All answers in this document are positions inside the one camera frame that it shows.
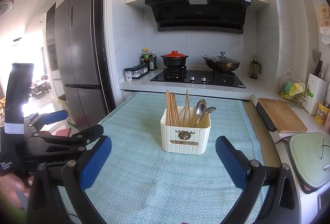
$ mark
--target range hood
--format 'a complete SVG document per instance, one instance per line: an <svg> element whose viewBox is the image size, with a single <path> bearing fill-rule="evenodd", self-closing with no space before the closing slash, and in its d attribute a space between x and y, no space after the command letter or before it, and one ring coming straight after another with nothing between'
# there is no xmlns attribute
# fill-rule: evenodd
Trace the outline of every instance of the range hood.
<svg viewBox="0 0 330 224"><path fill-rule="evenodd" d="M145 0L158 31L204 30L243 34L251 0Z"/></svg>

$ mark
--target hand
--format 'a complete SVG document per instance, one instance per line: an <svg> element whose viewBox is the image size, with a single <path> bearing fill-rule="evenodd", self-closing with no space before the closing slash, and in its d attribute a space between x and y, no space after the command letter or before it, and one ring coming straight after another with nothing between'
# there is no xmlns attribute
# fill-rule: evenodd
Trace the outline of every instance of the hand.
<svg viewBox="0 0 330 224"><path fill-rule="evenodd" d="M28 182L31 186L33 182L33 176L29 177ZM25 197L29 197L31 188L26 187L23 181L14 173L0 176L0 191L13 206L21 208L22 205L15 193L16 190L22 191Z"/></svg>

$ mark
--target pot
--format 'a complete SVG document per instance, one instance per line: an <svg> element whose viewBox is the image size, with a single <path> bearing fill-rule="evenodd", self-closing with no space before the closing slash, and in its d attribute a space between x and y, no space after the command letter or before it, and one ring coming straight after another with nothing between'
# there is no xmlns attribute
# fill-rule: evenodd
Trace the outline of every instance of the pot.
<svg viewBox="0 0 330 224"><path fill-rule="evenodd" d="M226 57L225 54L225 52L220 52L220 56L214 57L202 55L202 58L205 59L206 65L214 71L221 73L235 71L238 66L240 66L240 62L238 60Z"/></svg>
<svg viewBox="0 0 330 224"><path fill-rule="evenodd" d="M161 56L163 58L164 65L168 68L181 68L185 66L186 59L189 56L178 53L178 51L172 51L171 54Z"/></svg>

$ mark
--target blue gripper pad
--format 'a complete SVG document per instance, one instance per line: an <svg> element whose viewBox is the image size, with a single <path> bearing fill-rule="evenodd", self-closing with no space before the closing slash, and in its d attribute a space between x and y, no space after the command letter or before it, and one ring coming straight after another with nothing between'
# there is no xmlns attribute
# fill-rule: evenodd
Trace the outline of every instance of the blue gripper pad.
<svg viewBox="0 0 330 224"><path fill-rule="evenodd" d="M107 136L100 138L102 141L98 141L94 147L98 147L91 158L87 161L85 167L80 173L79 185L83 191L93 186L99 172L101 171L105 161L110 155L112 142Z"/></svg>
<svg viewBox="0 0 330 224"><path fill-rule="evenodd" d="M63 109L53 113L45 114L44 116L42 116L42 122L44 124L51 124L65 120L67 117L68 117L68 112L65 109Z"/></svg>
<svg viewBox="0 0 330 224"><path fill-rule="evenodd" d="M249 160L241 151L236 150L225 136L217 138L216 152L235 186L244 190L250 170Z"/></svg>

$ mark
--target red pot lid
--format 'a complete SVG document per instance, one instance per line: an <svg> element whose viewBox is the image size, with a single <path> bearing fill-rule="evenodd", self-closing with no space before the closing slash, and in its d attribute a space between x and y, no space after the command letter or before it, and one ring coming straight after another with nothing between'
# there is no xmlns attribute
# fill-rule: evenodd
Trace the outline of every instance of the red pot lid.
<svg viewBox="0 0 330 224"><path fill-rule="evenodd" d="M172 51L170 54L166 54L167 57L185 57L185 54L178 53L178 51Z"/></svg>

